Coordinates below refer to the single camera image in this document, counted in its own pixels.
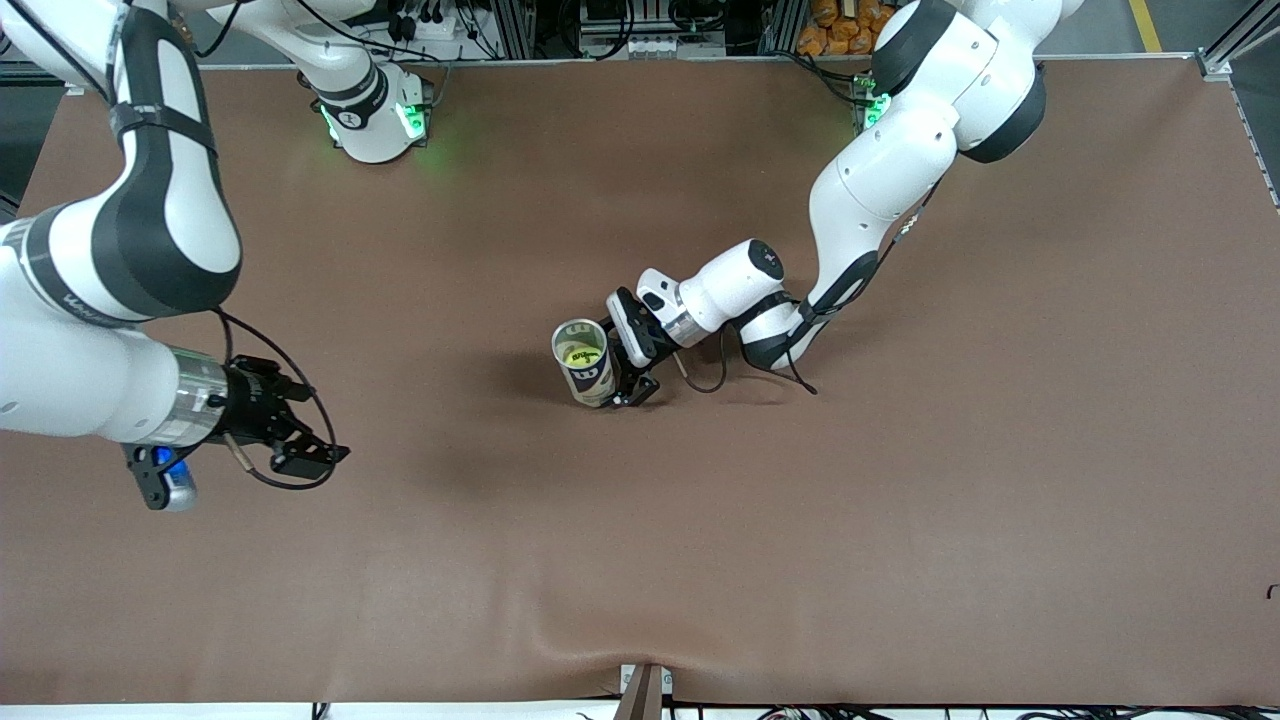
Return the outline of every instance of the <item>brown tabletop surface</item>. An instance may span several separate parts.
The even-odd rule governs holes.
[[[851,136],[815,79],[460,69],[380,167],[291,72],[206,83],[228,309],[352,455],[289,493],[204,448],[169,515],[105,441],[0,436],[0,701],[576,697],[653,660],[699,701],[1280,703],[1280,218],[1193,63],[1051,63],[1039,133],[960,159],[800,361],[817,397],[735,356],[627,411],[571,401],[550,331],[753,236],[808,292]],[[119,167],[68,99],[23,211]]]

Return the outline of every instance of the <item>yellow floor line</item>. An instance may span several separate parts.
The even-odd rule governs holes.
[[[1133,19],[1138,23],[1142,46],[1146,47],[1147,53],[1164,53],[1164,47],[1160,46],[1160,36],[1156,35],[1156,23],[1151,22],[1147,0],[1129,0],[1129,9],[1133,10]]]

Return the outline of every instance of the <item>black and white robot link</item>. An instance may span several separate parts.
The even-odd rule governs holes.
[[[308,4],[344,18],[372,1]],[[225,20],[229,9],[211,13]],[[421,82],[315,26],[289,0],[252,0],[236,20],[293,58],[334,114],[360,115],[360,127],[338,129],[352,158],[403,152],[415,138],[396,104],[413,102]],[[104,90],[124,155],[102,192],[0,225],[0,429],[120,443],[154,510],[192,506],[182,460],[204,442],[230,445],[237,457],[239,445],[268,445],[271,469],[285,475],[332,473],[347,448],[317,438],[289,409],[311,388],[273,361],[224,365],[142,331],[155,318],[218,307],[241,270],[200,74],[169,4],[0,0],[0,27],[45,69],[74,85],[87,73]]]
[[[800,301],[764,242],[745,241],[692,278],[648,269],[635,295],[618,288],[602,324],[616,333],[616,405],[652,393],[648,370],[732,323],[742,356],[778,372],[794,364],[844,304],[872,279],[896,220],[942,178],[956,154],[992,163],[1016,150],[1044,115],[1032,58],[1083,0],[916,0],[884,26],[872,55],[877,88],[892,96],[876,126],[818,176],[809,222],[818,281]]]

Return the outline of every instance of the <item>gray floor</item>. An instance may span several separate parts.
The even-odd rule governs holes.
[[[1249,0],[1146,0],[1160,45],[1190,51],[1211,45],[1249,5]],[[207,15],[189,19],[198,46],[219,26]],[[1044,55],[1142,53],[1143,41],[1129,0],[1087,0],[1041,45]],[[10,59],[6,55],[0,59]],[[283,64],[271,47],[232,32],[204,64],[237,67]],[[1234,85],[1249,118],[1261,156],[1280,174],[1280,37],[1234,63]],[[0,192],[20,200],[60,96],[59,88],[0,87]],[[8,214],[0,202],[0,222]]]

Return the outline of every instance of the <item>brown table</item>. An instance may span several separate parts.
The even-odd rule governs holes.
[[[207,86],[228,307],[353,454],[288,493],[205,448],[166,515],[106,442],[0,437],[0,700],[573,697],[654,660],[701,701],[1280,702],[1280,219],[1193,63],[1052,63],[1029,146],[959,161],[804,357],[819,396],[735,357],[617,413],[568,398],[552,328],[750,236],[806,291],[850,137],[818,82],[463,69],[383,167],[292,73]],[[64,101],[26,211],[119,163]],[[220,351],[207,315],[151,332]]]

